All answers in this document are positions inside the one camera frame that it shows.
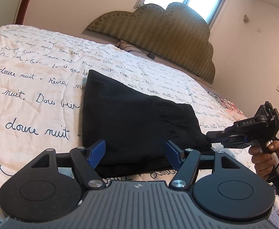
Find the person's right hand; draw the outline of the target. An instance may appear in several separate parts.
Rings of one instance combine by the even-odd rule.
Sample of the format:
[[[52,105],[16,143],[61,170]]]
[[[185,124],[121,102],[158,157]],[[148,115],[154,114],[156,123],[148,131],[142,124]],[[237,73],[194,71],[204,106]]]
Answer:
[[[268,150],[275,152],[279,158],[279,141],[273,141]],[[268,180],[275,165],[275,161],[271,158],[271,154],[260,153],[259,148],[251,146],[249,154],[252,156],[252,163],[256,174],[263,180]]]

